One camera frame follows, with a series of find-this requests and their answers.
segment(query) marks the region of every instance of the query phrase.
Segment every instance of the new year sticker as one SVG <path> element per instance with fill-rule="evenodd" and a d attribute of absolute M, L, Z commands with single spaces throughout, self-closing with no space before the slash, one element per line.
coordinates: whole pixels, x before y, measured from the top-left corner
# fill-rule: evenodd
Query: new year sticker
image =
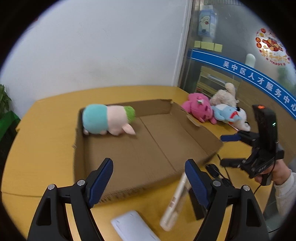
<path fill-rule="evenodd" d="M 260 29 L 256 33 L 256 46 L 261 55 L 274 66 L 284 67 L 290 64 L 290 57 L 283 44 L 271 30 Z"/>

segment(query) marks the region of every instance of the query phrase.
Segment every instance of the yellow sticky note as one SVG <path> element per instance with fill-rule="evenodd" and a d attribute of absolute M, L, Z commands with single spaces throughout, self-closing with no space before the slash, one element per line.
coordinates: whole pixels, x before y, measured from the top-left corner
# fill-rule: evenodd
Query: yellow sticky note
<path fill-rule="evenodd" d="M 200 48 L 200 41 L 194 41 L 194 47 Z"/>
<path fill-rule="evenodd" d="M 214 43 L 201 42 L 202 49 L 214 50 Z"/>
<path fill-rule="evenodd" d="M 215 44 L 214 51 L 222 52 L 222 47 L 223 47 L 222 44 Z"/>

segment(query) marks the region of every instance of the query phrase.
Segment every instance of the blue banner strip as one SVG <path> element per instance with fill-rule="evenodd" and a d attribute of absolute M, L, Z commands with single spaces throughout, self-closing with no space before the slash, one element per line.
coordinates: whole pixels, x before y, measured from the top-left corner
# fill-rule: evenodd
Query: blue banner strip
<path fill-rule="evenodd" d="M 269 95 L 296 119 L 296 100 L 294 96 L 267 75 L 233 59 L 201 50 L 192 50 L 191 59 L 215 66 L 242 78 Z"/>

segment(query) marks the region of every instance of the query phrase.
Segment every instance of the cardboard carton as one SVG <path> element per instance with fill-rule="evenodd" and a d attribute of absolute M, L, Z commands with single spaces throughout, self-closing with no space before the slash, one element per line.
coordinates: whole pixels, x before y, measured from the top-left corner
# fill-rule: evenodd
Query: cardboard carton
<path fill-rule="evenodd" d="M 100 202 L 110 202 L 168 184 L 180 178 L 187 159 L 204 163 L 222 142 L 171 100 L 148 100 L 119 105 L 135 109 L 131 123 L 136 136 L 83 135 L 82 112 L 76 129 L 75 181 L 85 179 L 105 157 L 114 162 L 112 177 Z"/>

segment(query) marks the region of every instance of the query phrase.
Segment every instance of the person's arm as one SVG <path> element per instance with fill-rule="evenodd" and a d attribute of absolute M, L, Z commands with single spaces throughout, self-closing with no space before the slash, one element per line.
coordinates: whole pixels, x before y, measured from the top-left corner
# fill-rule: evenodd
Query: person's arm
<path fill-rule="evenodd" d="M 271 165 L 261 174 L 272 171 L 272 180 L 276 189 L 276 205 L 280 215 L 286 215 L 293 206 L 296 198 L 296 173 L 292 172 L 284 163 L 283 159 L 277 160 L 275 166 Z M 255 180 L 259 183 L 262 176 L 258 175 Z"/>

